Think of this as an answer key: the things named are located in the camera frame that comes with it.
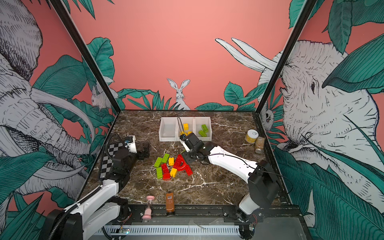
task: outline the can lid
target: can lid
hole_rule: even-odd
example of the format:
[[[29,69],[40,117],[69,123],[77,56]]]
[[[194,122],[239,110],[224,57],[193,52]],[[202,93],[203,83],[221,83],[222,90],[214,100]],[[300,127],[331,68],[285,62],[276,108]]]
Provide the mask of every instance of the can lid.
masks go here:
[[[256,139],[259,136],[259,133],[255,129],[249,129],[247,134],[250,138],[254,138],[254,139]]]

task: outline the white divided tray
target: white divided tray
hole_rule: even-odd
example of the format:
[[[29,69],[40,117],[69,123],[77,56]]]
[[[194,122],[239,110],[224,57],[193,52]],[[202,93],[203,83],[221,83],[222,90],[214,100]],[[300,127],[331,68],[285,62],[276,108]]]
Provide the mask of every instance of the white divided tray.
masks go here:
[[[180,117],[183,124],[188,123],[187,132],[193,132],[202,141],[212,141],[211,117]],[[201,137],[199,131],[201,125],[205,124],[209,130],[207,137]],[[177,117],[162,117],[159,129],[160,142],[174,142],[180,140],[180,129]]]

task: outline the brown marble surface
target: brown marble surface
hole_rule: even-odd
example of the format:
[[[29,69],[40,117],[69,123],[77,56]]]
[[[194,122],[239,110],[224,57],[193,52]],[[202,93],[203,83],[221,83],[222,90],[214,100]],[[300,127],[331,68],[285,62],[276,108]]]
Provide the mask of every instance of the brown marble surface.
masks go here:
[[[176,204],[238,204],[243,196],[249,193],[246,182],[216,165],[193,162],[190,164],[194,173],[192,176],[188,176],[183,171],[178,172],[171,181],[157,179],[156,170],[153,167],[157,157],[163,157],[164,153],[168,153],[176,160],[177,155],[184,150],[180,142],[159,142],[161,117],[176,116],[209,116],[212,142],[248,160],[258,162],[265,159],[264,154],[255,154],[254,145],[245,140],[245,134],[249,129],[257,129],[252,113],[123,111],[116,120],[113,132],[118,133],[122,138],[135,135],[138,150],[142,150],[144,142],[150,142],[151,156],[145,160],[138,160],[131,173],[130,181],[118,195],[133,204],[145,203],[147,195],[155,196],[156,204],[165,204],[167,192],[174,192]],[[82,196],[98,185],[99,166],[100,159],[91,173]]]

